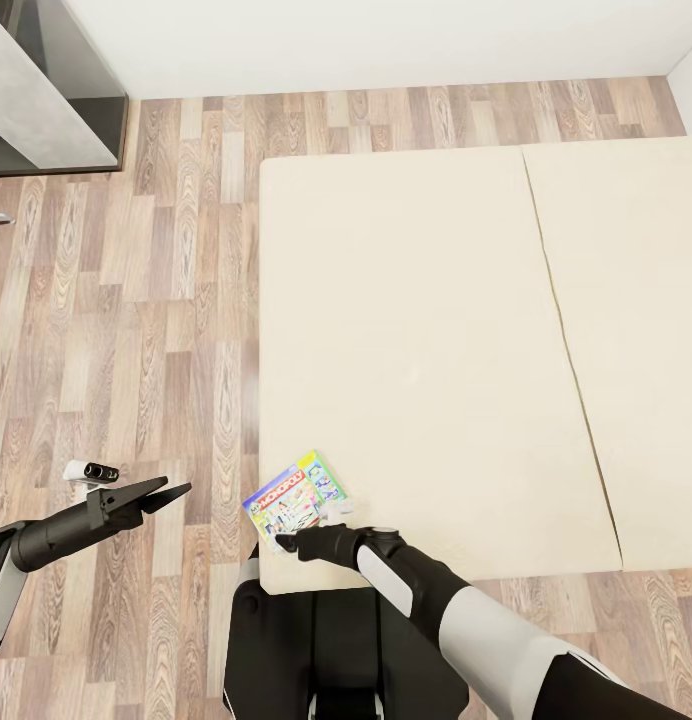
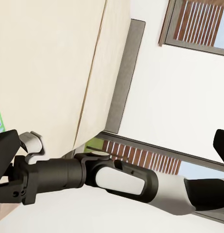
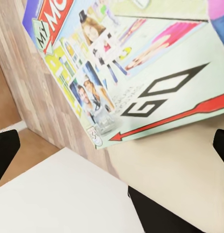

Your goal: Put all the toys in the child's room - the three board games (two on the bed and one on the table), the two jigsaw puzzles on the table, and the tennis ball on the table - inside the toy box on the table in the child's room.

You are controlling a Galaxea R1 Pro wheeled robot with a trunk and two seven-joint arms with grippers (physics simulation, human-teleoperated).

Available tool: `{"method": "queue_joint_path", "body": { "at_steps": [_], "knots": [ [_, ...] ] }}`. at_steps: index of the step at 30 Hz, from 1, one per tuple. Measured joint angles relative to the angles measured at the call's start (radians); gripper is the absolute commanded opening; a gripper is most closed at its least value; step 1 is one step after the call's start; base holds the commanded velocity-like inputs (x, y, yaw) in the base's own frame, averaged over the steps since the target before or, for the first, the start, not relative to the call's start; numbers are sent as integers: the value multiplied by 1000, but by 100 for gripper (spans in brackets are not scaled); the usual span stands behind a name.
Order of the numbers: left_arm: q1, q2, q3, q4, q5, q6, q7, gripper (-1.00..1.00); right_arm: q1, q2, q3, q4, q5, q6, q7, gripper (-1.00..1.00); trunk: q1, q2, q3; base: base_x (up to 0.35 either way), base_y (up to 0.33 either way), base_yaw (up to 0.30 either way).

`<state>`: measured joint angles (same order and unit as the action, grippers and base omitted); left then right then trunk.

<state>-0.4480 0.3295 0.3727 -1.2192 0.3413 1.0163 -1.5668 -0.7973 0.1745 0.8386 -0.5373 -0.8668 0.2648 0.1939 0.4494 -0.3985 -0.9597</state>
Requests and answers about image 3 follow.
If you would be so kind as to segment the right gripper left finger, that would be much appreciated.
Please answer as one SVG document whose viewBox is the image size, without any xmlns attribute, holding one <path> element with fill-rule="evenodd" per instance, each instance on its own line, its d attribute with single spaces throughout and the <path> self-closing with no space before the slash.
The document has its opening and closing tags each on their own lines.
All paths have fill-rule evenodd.
<svg viewBox="0 0 224 233">
<path fill-rule="evenodd" d="M 20 149 L 16 129 L 0 133 L 0 180 Z"/>
</svg>

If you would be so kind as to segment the board game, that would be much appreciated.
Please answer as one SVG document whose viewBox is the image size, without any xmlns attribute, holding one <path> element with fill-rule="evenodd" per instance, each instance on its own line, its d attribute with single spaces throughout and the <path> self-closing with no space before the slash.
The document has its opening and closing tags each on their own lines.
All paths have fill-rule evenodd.
<svg viewBox="0 0 224 233">
<path fill-rule="evenodd" d="M 27 0 L 22 24 L 97 150 L 224 114 L 224 0 Z"/>
</svg>

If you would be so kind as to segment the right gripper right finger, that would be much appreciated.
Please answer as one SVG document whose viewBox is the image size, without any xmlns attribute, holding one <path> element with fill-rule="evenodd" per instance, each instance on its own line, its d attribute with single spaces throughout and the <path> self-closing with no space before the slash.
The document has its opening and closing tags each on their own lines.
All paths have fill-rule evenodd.
<svg viewBox="0 0 224 233">
<path fill-rule="evenodd" d="M 224 130 L 218 129 L 216 131 L 213 147 L 224 162 Z"/>
</svg>

